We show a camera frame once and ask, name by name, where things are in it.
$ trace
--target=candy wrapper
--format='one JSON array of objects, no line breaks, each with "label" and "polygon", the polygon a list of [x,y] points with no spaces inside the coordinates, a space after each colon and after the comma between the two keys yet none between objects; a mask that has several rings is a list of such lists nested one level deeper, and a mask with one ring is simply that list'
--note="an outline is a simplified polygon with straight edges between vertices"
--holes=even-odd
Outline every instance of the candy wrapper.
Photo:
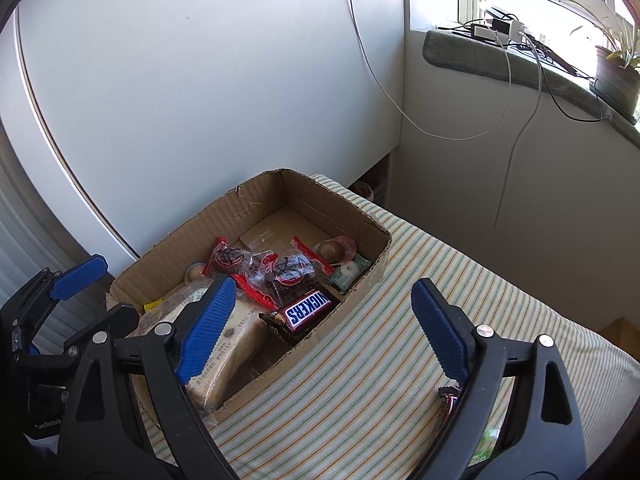
[{"label": "candy wrapper", "polygon": [[[213,283],[208,276],[201,276],[189,285],[153,307],[140,318],[140,323],[131,335],[143,335],[163,321],[173,322],[188,304],[198,301]],[[263,344],[267,335],[267,327],[259,319],[258,314],[268,310],[239,292],[236,306],[216,342],[202,373],[192,377],[185,390],[194,405],[206,416],[217,409],[224,401],[223,395],[231,377],[238,368],[247,361]],[[132,381],[138,399],[148,411],[152,420],[158,421],[153,410],[144,376],[133,375]]]},{"label": "candy wrapper", "polygon": [[315,276],[311,261],[302,253],[293,253],[232,277],[249,298],[276,310],[299,297],[302,287],[311,284]]},{"label": "candy wrapper", "polygon": [[251,269],[258,269],[270,261],[276,259],[277,254],[273,251],[263,251],[252,253],[245,249],[229,247],[225,237],[218,238],[218,243],[211,251],[209,262],[202,271],[207,276],[212,276],[216,272],[222,274],[242,274]]},{"label": "candy wrapper", "polygon": [[295,346],[322,321],[339,301],[324,287],[317,283],[292,303],[269,312],[260,314],[260,318],[287,343]]},{"label": "candy wrapper", "polygon": [[336,267],[334,273],[326,280],[327,283],[333,285],[341,293],[346,294],[349,287],[357,280],[363,272],[371,266],[369,260],[364,259],[356,253],[353,261]]},{"label": "candy wrapper", "polygon": [[291,245],[302,254],[304,254],[309,261],[314,264],[314,267],[318,269],[319,272],[326,274],[327,276],[331,276],[334,272],[334,268],[329,264],[327,260],[325,260],[320,254],[313,252],[309,249],[305,244],[300,241],[300,238],[294,236],[291,239]]},{"label": "candy wrapper", "polygon": [[438,431],[440,431],[460,398],[460,388],[457,386],[441,386],[438,388],[438,397],[442,399],[440,420],[438,421]]}]

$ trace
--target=bed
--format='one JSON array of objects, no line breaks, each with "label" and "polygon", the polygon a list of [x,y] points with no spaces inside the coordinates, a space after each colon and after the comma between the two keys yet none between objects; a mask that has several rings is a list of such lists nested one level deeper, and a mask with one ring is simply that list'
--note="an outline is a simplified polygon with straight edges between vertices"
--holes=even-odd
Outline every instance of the bed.
[{"label": "bed", "polygon": [[[411,286],[425,276],[475,324],[504,337],[546,333],[556,341],[592,463],[638,398],[640,363],[437,238],[314,178],[391,232],[388,264],[380,285],[302,362],[210,430],[238,475],[386,480],[410,473],[436,433],[437,387],[452,383],[411,310]],[[510,385],[503,381],[489,427],[500,426]],[[143,417],[156,455],[174,463],[161,430]]]}]

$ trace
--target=blue gripper pad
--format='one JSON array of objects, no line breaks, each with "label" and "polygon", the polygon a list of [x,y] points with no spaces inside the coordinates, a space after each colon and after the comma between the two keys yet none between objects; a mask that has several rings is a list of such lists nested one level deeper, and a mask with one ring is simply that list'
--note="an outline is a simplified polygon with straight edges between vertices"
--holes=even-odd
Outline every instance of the blue gripper pad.
[{"label": "blue gripper pad", "polygon": [[[442,295],[439,296],[438,300],[445,302]],[[446,306],[441,307],[438,300],[422,280],[414,283],[411,289],[414,316],[427,336],[445,375],[464,388],[470,375],[466,345],[447,318],[443,310]]]},{"label": "blue gripper pad", "polygon": [[202,373],[235,306],[236,282],[227,278],[182,342],[180,364],[175,371],[181,384],[186,384],[193,376]]},{"label": "blue gripper pad", "polygon": [[107,273],[107,260],[94,254],[83,264],[69,269],[53,282],[49,293],[52,300],[68,300]]}]

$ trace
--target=window sill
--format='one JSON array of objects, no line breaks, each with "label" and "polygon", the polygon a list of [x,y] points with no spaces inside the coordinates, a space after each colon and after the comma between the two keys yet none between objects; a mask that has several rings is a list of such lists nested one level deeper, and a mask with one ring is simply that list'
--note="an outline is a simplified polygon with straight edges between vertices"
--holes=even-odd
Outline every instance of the window sill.
[{"label": "window sill", "polygon": [[[508,81],[509,75],[504,54],[495,46],[481,41],[464,38],[442,30],[428,30],[424,38],[422,56],[433,66],[477,74],[500,81]],[[536,62],[524,54],[508,51],[511,61],[511,82],[516,85],[538,88]],[[554,96],[561,97],[598,118],[600,109],[595,95],[589,90],[588,81],[574,78],[551,67],[546,67],[546,75]],[[543,91],[548,93],[546,84]],[[600,101],[603,121],[609,123],[627,140],[640,148],[638,130],[609,105]]]}]

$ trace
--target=snickers bar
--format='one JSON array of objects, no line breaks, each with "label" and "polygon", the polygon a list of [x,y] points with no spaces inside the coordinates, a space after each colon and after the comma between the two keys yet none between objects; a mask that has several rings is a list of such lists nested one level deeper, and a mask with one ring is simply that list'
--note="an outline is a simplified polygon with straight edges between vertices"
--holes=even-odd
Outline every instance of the snickers bar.
[{"label": "snickers bar", "polygon": [[268,314],[260,314],[291,345],[297,344],[338,304],[337,298],[314,285],[302,297]]}]

